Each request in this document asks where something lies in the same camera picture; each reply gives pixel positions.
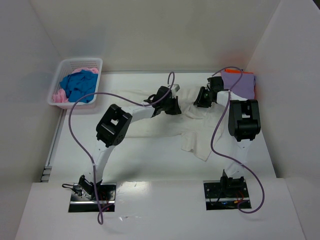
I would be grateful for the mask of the white t shirt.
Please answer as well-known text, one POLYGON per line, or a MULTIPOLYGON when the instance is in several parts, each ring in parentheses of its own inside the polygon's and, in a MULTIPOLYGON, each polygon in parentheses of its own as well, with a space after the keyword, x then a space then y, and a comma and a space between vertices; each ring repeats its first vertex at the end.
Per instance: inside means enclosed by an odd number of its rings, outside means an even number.
POLYGON ((181 149, 193 153, 202 161, 207 161, 211 147, 210 142, 224 107, 213 103, 210 108, 193 105, 200 88, 198 86, 182 87, 178 93, 181 114, 159 115, 131 123, 126 138, 161 138, 181 136, 181 149))

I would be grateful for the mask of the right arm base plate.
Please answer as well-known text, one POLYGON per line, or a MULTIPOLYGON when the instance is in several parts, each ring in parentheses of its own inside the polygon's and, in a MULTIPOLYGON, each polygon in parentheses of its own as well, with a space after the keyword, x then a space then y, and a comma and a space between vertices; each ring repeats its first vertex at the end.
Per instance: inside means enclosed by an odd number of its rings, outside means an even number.
POLYGON ((221 190, 219 181, 204 181, 205 206, 207 211, 236 210, 238 204, 241 209, 251 209, 247 183, 236 188, 221 190))

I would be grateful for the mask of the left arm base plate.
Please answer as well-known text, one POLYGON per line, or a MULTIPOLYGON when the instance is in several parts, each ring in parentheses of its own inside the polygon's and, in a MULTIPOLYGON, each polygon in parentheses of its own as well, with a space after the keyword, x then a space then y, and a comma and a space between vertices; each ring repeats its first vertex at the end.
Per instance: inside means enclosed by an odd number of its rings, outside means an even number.
MULTIPOLYGON (((88 198, 78 184, 71 187, 65 186, 72 190, 68 207, 69 213, 95 213, 99 212, 96 197, 88 198)), ((103 212, 115 211, 116 184, 102 183, 98 189, 98 200, 103 212)))

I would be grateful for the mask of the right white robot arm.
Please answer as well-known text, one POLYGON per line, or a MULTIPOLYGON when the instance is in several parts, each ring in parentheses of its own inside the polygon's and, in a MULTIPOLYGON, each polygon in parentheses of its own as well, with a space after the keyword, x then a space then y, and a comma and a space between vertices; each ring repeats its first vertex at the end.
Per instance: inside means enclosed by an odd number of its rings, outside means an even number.
POLYGON ((194 102, 196 107, 209 108, 213 103, 223 107, 223 112, 213 131, 211 142, 217 141, 216 134, 220 124, 224 123, 221 136, 227 138, 226 153, 220 153, 211 145, 213 152, 226 159, 223 176, 230 180, 244 177, 247 155, 253 140, 261 131, 259 104, 255 99, 241 97, 225 89, 221 76, 207 79, 207 86, 202 86, 194 102))

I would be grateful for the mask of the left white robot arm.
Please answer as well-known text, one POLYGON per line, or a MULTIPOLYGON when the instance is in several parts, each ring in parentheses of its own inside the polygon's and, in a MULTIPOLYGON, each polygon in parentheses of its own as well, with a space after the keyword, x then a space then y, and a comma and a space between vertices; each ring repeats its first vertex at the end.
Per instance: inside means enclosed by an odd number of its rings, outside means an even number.
POLYGON ((96 126, 96 144, 92 154, 92 166, 79 179, 82 193, 90 200, 96 198, 95 190, 99 189, 103 172, 108 159, 125 138, 130 124, 151 119, 161 112, 167 115, 180 115, 182 112, 178 104, 180 86, 174 84, 172 88, 161 86, 157 93, 152 94, 144 103, 135 106, 120 107, 110 105, 96 126))

